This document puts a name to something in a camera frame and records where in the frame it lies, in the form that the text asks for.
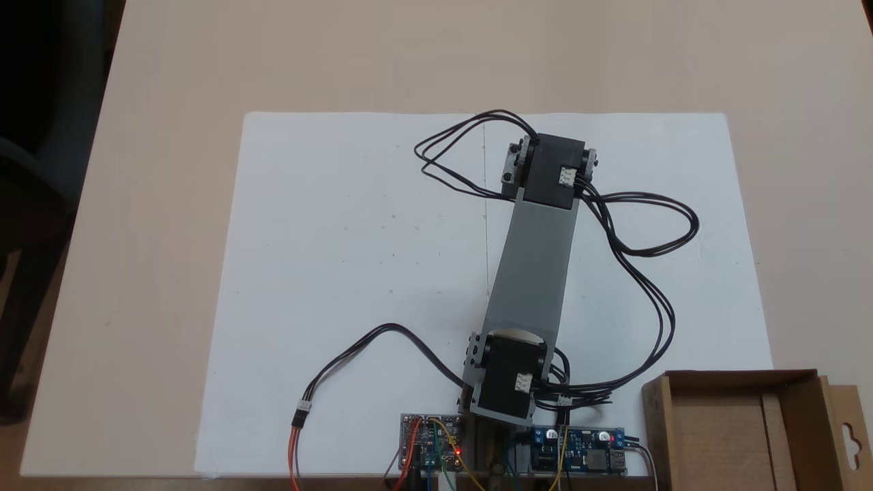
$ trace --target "wire connector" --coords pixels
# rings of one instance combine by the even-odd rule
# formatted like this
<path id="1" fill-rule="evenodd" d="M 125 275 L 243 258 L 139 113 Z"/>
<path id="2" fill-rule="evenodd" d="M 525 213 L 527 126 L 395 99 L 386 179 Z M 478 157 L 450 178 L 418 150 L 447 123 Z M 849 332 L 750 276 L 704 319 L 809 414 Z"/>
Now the wire connector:
<path id="1" fill-rule="evenodd" d="M 572 189 L 576 183 L 576 169 L 572 167 L 562 167 L 560 176 L 558 176 L 558 184 Z"/>
<path id="2" fill-rule="evenodd" d="M 533 382 L 532 373 L 519 373 L 515 376 L 515 390 L 524 392 L 525 394 L 530 394 L 531 382 Z"/>
<path id="3" fill-rule="evenodd" d="M 309 410 L 313 408 L 312 401 L 300 399 L 297 403 L 297 411 L 294 412 L 294 418 L 291 420 L 291 426 L 294 428 L 302 428 L 306 422 L 306 417 L 309 416 Z"/>

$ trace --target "blue circuit board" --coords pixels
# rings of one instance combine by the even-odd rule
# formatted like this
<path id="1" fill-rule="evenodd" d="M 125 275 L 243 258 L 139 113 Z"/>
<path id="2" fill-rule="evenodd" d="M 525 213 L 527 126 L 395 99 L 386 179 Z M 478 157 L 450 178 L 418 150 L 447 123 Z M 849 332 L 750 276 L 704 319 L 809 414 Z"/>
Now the blue circuit board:
<path id="1" fill-rule="evenodd" d="M 624 428 L 570 426 L 567 446 L 564 429 L 535 426 L 530 445 L 532 471 L 556 471 L 561 448 L 564 468 L 570 473 L 626 474 Z"/>

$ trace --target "white connector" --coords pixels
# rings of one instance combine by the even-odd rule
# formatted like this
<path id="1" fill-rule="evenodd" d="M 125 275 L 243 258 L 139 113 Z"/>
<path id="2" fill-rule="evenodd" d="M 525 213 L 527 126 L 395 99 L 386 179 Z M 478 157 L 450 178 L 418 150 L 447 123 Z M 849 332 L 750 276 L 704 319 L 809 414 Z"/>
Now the white connector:
<path id="1" fill-rule="evenodd" d="M 558 184 L 573 188 L 576 182 L 576 169 L 571 167 L 560 168 L 560 176 L 558 176 Z"/>
<path id="2" fill-rule="evenodd" d="M 515 390 L 524 392 L 525 394 L 530 394 L 531 382 L 533 382 L 532 373 L 519 373 L 515 376 Z"/>

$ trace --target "white paper sheet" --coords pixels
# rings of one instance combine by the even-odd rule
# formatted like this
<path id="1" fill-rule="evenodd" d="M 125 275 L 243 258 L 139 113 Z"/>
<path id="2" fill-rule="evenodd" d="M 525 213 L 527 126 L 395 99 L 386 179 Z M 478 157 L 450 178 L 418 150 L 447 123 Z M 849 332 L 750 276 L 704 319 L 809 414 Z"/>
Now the white paper sheet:
<path id="1" fill-rule="evenodd" d="M 399 322 L 461 371 L 483 319 L 511 204 L 458 195 L 419 172 L 412 146 L 462 114 L 248 114 L 237 168 L 197 440 L 204 475 L 287 475 L 291 417 L 309 380 L 372 327 Z M 694 208 L 698 238 L 637 264 L 677 311 L 665 358 L 576 425 L 644 436 L 642 384 L 671 369 L 772 368 L 730 137 L 718 114 L 541 114 L 542 133 L 598 150 L 601 192 L 648 190 Z M 445 163 L 498 188 L 515 127 L 489 123 Z M 617 205 L 633 246 L 681 233 L 668 211 Z M 656 317 L 581 209 L 559 346 L 575 383 L 633 370 Z M 320 389 L 301 437 L 303 474 L 381 474 L 401 412 L 456 411 L 458 389 L 387 334 Z M 542 422 L 550 414 L 537 414 Z M 643 461 L 629 459 L 632 474 Z"/>

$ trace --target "black chair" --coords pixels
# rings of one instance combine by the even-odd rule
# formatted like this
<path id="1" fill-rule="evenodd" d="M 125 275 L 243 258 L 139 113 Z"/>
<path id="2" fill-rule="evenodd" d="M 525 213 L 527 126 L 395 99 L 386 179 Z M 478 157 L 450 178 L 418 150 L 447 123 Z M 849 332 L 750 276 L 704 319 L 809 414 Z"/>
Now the black chair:
<path id="1" fill-rule="evenodd" d="M 0 4 L 0 277 L 21 251 L 0 317 L 0 424 L 25 416 L 10 387 L 78 206 L 106 86 L 103 12 Z"/>

